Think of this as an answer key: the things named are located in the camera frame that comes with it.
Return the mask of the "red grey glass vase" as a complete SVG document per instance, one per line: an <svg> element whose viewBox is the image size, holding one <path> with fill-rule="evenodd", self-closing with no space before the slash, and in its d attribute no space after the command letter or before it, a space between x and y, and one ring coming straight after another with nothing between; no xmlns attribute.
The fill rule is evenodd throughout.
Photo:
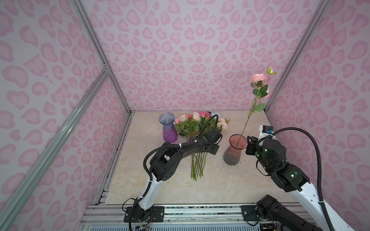
<svg viewBox="0 0 370 231"><path fill-rule="evenodd" d="M240 162L241 152L247 147L247 139L240 135L234 134L229 138L229 147L223 154L223 160L230 166L235 166Z"/></svg>

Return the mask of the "white blue rose stem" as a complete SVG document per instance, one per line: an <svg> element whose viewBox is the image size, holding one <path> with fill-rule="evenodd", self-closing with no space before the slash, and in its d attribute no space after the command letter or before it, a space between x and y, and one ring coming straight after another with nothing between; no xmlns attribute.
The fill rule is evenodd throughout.
<svg viewBox="0 0 370 231"><path fill-rule="evenodd" d="M214 116L214 115L217 115L217 116L218 116L218 118L220 118L220 117L221 117L221 115L220 115L220 113L219 113L219 112L211 112L211 116Z"/></svg>

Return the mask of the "light pink rose stem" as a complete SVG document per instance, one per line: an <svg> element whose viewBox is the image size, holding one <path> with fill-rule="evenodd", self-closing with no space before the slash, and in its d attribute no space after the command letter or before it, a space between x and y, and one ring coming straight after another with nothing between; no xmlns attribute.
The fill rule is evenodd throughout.
<svg viewBox="0 0 370 231"><path fill-rule="evenodd" d="M251 102L251 108L247 114L247 120L244 124L243 130L237 140L237 145L240 144L241 138L246 130L246 127L249 123L250 118L256 112L261 112L265 108L265 103L263 100L266 100L269 94L269 82L272 79L272 76L276 75L277 73L274 71L272 67L267 67L266 73L254 73L251 76L250 85L252 87L252 93L254 95L254 99Z"/></svg>

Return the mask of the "peach rose stem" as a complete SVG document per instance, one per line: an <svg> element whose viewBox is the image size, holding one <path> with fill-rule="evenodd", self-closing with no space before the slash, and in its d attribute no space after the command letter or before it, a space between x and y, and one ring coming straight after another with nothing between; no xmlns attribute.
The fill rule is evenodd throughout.
<svg viewBox="0 0 370 231"><path fill-rule="evenodd" d="M228 127L228 123L230 122L229 119L219 118L217 123L217 129L222 132L225 131Z"/></svg>

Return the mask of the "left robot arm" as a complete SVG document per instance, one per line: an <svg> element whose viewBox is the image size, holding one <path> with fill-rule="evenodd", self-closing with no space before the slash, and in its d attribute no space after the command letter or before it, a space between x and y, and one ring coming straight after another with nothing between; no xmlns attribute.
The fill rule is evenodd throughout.
<svg viewBox="0 0 370 231"><path fill-rule="evenodd" d="M184 158L203 152L216 155L222 137L218 130L212 130L207 135L198 135L183 143L165 142L147 154L143 167L149 176L148 181L141 196L126 208L124 222L163 222L164 207L154 205L163 183L174 175Z"/></svg>

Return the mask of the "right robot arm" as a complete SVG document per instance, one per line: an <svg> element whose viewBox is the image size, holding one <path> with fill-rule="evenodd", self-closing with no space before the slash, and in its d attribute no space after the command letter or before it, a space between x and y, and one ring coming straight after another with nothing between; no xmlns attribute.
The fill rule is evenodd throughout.
<svg viewBox="0 0 370 231"><path fill-rule="evenodd" d="M293 214L273 197L266 195L257 202L260 219L273 219L292 231L351 231L340 215L324 200L309 177L297 166L289 163L286 148L270 136L258 139L247 137L246 154L255 156L265 170L265 176L292 196L314 220L313 225Z"/></svg>

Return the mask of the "purple blue glass vase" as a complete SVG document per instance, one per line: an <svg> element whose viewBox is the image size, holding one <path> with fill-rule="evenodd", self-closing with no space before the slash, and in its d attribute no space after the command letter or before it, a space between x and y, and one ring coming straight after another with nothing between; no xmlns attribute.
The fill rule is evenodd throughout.
<svg viewBox="0 0 370 231"><path fill-rule="evenodd" d="M174 143L178 139L178 133L175 129L175 115L172 113L163 113L159 116L159 122L162 124L162 136L164 141Z"/></svg>

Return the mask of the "dark pink rose stem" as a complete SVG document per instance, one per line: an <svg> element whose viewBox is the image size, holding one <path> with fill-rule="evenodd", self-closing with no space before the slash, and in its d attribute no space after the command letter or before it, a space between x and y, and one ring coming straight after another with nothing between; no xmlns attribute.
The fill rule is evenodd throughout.
<svg viewBox="0 0 370 231"><path fill-rule="evenodd" d="M198 135L201 134L205 128L207 127L206 123L208 122L210 118L210 113L203 111L199 112L201 121L199 122L200 124L200 129L198 132ZM196 153L192 155L192 164L191 164L191 179L194 181L197 181L198 179L204 177L204 168L206 164L206 157L207 153Z"/></svg>

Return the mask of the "cream white rose stem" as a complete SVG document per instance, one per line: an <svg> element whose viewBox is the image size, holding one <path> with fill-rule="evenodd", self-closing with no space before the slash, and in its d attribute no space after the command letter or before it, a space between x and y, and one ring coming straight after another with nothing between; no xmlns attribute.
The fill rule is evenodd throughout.
<svg viewBox="0 0 370 231"><path fill-rule="evenodd" d="M200 117L200 114L198 112L193 112L192 118L197 122L201 121L201 117Z"/></svg>

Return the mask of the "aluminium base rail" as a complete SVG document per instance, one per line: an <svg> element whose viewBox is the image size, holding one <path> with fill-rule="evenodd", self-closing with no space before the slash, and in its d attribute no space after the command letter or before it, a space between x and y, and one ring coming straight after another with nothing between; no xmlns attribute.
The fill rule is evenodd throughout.
<svg viewBox="0 0 370 231"><path fill-rule="evenodd" d="M87 206L79 231L127 231L124 210L131 206ZM135 231L287 231L276 219L257 220L255 204L166 204L162 222L134 222Z"/></svg>

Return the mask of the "aluminium frame post left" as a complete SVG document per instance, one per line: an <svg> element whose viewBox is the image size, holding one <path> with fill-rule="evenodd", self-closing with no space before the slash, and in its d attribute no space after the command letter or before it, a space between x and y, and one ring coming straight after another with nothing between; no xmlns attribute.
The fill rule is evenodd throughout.
<svg viewBox="0 0 370 231"><path fill-rule="evenodd" d="M121 101L122 105L124 106L126 113L128 115L130 115L132 113L132 111L130 110L130 108L128 106L128 103L127 103L127 101L124 97L123 91L121 90L121 88L119 86L119 83L116 79L116 76L114 75L113 70L111 69L111 65L109 64L109 62L107 60L107 56L106 56L106 54L103 50L103 47L101 45L101 42L98 39L97 34L96 34L96 32L95 32L95 30L92 26L92 22L89 19L89 16L88 16L87 11L86 11L86 9L83 5L83 2L80 1L80 0L72 0L70 2L72 3L76 14L80 18L80 20L82 22L82 27L87 32L87 35L88 35L88 37L91 41L92 46L94 47L94 50L97 53L97 56L99 57L99 59L101 61L101 64L104 66L104 68L109 73L108 74L109 79L110 79L111 83L113 84L114 90L116 91L119 100Z"/></svg>

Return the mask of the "aluminium frame post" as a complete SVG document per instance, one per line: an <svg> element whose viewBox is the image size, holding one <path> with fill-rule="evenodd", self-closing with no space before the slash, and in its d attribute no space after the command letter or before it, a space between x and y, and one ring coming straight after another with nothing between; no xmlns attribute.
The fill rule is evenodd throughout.
<svg viewBox="0 0 370 231"><path fill-rule="evenodd" d="M310 19L304 33L302 34L301 38L299 39L299 42L289 59L286 68L284 69L279 81L277 82L277 85L275 86L265 108L264 112L267 114L269 111L271 111L273 107L273 103L278 97L278 93L283 87L284 82L289 77L291 71L293 70L295 64L297 63L300 55L302 54L305 46L309 42L310 38L312 37L315 29L318 27L319 23L321 22L323 16L328 10L328 7L330 5L330 0L321 0L318 4L318 7L316 8L315 12L313 13L312 18Z"/></svg>
<svg viewBox="0 0 370 231"><path fill-rule="evenodd" d="M101 45L101 42L98 39L97 34L96 34L96 32L95 32L95 30L92 26L92 22L89 19L89 16L88 16L87 11L86 11L86 9L83 5L83 2L80 1L80 0L72 0L70 2L72 3L76 14L80 18L80 20L82 22L82 27L87 32L87 35L88 35L88 37L91 41L92 46L94 47L94 50L97 53L97 56L99 57L99 59L101 61L101 64L104 66L104 68L109 73L108 74L109 79L110 79L111 83L113 84L114 90L116 91L119 100L121 101L122 105L124 106L126 113L128 115L130 115L132 113L132 111L130 110L130 108L128 106L128 103L127 103L127 101L124 97L123 91L121 90L121 88L119 86L119 83L116 79L116 76L114 75L113 70L111 69L111 65L109 64L109 62L107 60L107 56L106 56L106 54L103 50L103 47Z"/></svg>

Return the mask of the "aluminium frame post right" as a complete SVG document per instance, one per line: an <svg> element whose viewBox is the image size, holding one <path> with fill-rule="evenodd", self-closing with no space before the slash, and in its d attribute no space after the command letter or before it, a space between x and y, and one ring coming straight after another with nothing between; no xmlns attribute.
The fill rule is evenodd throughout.
<svg viewBox="0 0 370 231"><path fill-rule="evenodd" d="M277 85L275 86L265 108L264 112L267 114L269 111L271 111L273 107L273 103L278 97L278 93L283 87L284 82L289 77L291 71L293 70L295 64L297 63L300 55L302 54L305 46L309 42L310 38L312 37L315 29L318 27L319 23L321 22L323 16L328 10L328 7L330 5L330 0L321 0L318 4L318 7L316 8L315 12L313 13L312 18L310 19L304 33L302 34L301 38L299 39L299 42L289 59L286 68L284 69L279 81L277 82Z"/></svg>

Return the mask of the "aluminium diagonal frame bar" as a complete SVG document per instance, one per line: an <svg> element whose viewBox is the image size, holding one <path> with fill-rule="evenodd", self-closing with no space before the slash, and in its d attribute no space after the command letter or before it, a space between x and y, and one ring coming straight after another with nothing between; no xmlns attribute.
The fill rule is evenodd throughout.
<svg viewBox="0 0 370 231"><path fill-rule="evenodd" d="M31 168L27 176L9 198L1 212L1 230L7 231L13 224L14 220L23 209L24 205L32 195L40 180L59 154L64 144L70 137L73 130L78 125L92 100L95 98L100 88L104 85L109 76L109 71L105 70L99 75L90 89L86 92L74 111L67 118L59 132L54 136L52 141L46 147L35 165Z"/></svg>

